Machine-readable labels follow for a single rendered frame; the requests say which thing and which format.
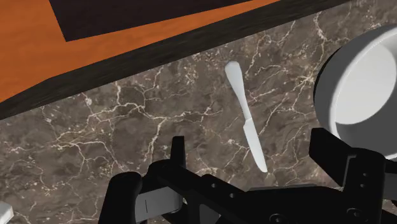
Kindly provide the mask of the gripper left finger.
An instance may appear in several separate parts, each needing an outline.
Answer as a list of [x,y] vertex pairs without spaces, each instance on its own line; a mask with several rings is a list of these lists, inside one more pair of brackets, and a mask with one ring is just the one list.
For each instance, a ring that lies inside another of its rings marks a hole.
[[172,139],[171,156],[153,162],[142,176],[122,172],[109,181],[98,224],[249,224],[244,191],[210,174],[186,169],[185,139]]

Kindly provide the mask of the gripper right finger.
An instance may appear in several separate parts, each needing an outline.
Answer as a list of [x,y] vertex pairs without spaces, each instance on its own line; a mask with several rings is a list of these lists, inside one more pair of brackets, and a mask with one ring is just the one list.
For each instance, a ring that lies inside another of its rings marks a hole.
[[324,128],[310,133],[309,156],[343,188],[338,215],[342,224],[397,224],[397,215],[383,210],[386,166],[382,154],[349,146]]

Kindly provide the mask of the white bowl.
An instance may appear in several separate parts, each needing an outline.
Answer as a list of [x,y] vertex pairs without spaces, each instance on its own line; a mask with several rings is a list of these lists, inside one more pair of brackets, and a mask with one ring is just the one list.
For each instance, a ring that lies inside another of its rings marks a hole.
[[340,47],[318,73],[313,96],[322,128],[397,161],[397,24]]

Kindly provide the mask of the white table knife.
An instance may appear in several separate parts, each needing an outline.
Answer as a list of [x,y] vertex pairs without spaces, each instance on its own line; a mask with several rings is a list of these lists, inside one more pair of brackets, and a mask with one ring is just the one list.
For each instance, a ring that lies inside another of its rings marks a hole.
[[225,66],[225,74],[241,106],[245,119],[243,130],[254,161],[261,172],[268,172],[258,133],[247,103],[240,64],[236,61],[228,62]]

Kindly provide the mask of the white box-shaped object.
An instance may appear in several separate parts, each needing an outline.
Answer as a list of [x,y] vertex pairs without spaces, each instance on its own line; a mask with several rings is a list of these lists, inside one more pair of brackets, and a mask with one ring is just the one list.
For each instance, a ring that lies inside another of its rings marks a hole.
[[14,217],[12,206],[0,201],[0,224],[8,224],[12,217]]

